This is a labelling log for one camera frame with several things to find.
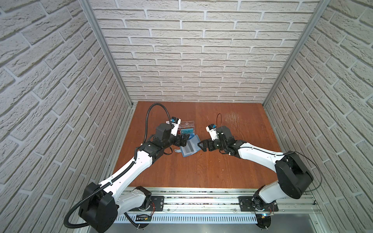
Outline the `blue leather card holder wallet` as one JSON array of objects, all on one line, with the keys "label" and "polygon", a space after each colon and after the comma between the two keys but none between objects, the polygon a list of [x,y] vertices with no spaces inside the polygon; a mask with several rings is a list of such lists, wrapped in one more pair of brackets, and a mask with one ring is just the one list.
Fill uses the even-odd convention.
[{"label": "blue leather card holder wallet", "polygon": [[182,154],[183,157],[191,156],[201,150],[201,148],[198,146],[199,142],[200,142],[200,139],[198,135],[194,135],[192,138],[190,138],[187,141],[186,146],[180,147],[180,149],[175,149],[174,151],[176,153]]}]

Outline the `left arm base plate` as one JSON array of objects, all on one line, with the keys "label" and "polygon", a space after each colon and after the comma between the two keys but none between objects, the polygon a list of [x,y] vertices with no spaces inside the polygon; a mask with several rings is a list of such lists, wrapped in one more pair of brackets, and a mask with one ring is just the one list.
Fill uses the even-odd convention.
[{"label": "left arm base plate", "polygon": [[149,205],[147,208],[133,208],[130,212],[141,211],[141,212],[162,212],[164,208],[165,197],[164,196],[151,196]]}]

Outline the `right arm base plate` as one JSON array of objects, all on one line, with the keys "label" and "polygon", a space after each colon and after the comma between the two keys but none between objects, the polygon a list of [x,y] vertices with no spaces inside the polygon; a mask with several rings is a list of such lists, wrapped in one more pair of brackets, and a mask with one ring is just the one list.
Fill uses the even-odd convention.
[{"label": "right arm base plate", "polygon": [[278,212],[279,208],[276,201],[265,203],[260,198],[253,196],[238,197],[239,206],[242,212]]}]

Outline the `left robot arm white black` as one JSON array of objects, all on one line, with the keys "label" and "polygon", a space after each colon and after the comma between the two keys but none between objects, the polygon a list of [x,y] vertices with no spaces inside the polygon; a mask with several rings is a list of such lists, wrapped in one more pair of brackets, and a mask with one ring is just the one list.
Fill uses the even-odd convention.
[{"label": "left robot arm white black", "polygon": [[99,184],[91,183],[85,188],[83,202],[78,205],[79,216],[85,221],[85,226],[104,233],[119,215],[135,208],[144,211],[154,209],[152,194],[147,189],[138,186],[130,193],[123,194],[123,191],[164,155],[165,149],[172,145],[186,145],[188,137],[177,133],[180,123],[180,119],[172,117],[169,123],[160,124],[153,139],[143,143],[127,164]]}]

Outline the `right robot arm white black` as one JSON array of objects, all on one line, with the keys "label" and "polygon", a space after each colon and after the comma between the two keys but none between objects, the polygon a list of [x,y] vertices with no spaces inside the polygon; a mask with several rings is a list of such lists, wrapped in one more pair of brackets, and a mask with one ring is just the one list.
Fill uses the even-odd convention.
[{"label": "right robot arm white black", "polygon": [[198,143],[198,147],[204,152],[218,150],[223,154],[260,164],[277,174],[277,181],[261,187],[252,197],[257,209],[262,210],[264,205],[274,204],[278,199],[301,198],[314,180],[295,151],[275,152],[243,140],[236,140],[226,126],[217,128],[211,124],[207,126],[207,132],[210,139]]}]

